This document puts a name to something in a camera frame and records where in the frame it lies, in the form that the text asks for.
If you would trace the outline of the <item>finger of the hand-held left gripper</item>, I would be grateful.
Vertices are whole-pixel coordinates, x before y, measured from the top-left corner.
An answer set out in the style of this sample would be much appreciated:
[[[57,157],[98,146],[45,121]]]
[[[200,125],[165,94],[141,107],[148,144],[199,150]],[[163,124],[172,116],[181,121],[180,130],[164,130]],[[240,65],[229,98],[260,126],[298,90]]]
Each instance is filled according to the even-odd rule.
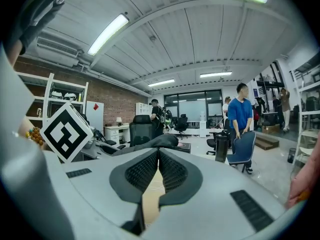
[[[118,147],[115,147],[115,146],[108,145],[106,143],[97,144],[96,146],[101,150],[101,152],[111,157],[114,157],[116,155],[116,152],[126,147],[125,145],[120,145]]]

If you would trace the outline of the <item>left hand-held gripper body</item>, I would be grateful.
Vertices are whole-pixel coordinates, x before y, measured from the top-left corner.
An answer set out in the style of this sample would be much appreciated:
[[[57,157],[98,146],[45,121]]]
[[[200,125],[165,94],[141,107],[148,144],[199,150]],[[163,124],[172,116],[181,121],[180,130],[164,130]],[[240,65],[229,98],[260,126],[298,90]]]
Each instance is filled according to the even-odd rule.
[[[48,119],[40,134],[61,161],[70,163],[83,149],[93,146],[94,131],[72,103],[66,102]]]

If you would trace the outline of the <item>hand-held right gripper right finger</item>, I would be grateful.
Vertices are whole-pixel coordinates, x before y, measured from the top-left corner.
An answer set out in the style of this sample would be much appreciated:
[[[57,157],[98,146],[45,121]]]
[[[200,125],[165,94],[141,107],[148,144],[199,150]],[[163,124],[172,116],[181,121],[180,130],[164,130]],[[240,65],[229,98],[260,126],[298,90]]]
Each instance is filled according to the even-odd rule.
[[[242,240],[256,234],[241,206],[232,197],[248,194],[273,223],[286,209],[263,186],[222,162],[168,148],[160,153],[195,166],[202,184],[185,203],[165,205],[147,229],[149,240]]]

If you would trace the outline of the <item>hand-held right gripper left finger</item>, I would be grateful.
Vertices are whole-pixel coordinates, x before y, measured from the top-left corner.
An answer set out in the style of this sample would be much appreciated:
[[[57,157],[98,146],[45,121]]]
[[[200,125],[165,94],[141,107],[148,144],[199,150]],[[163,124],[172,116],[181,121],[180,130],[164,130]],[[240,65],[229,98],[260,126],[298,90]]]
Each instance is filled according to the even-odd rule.
[[[143,193],[158,169],[158,151],[79,161],[62,166],[68,189],[62,198],[77,240],[158,240],[145,228]]]

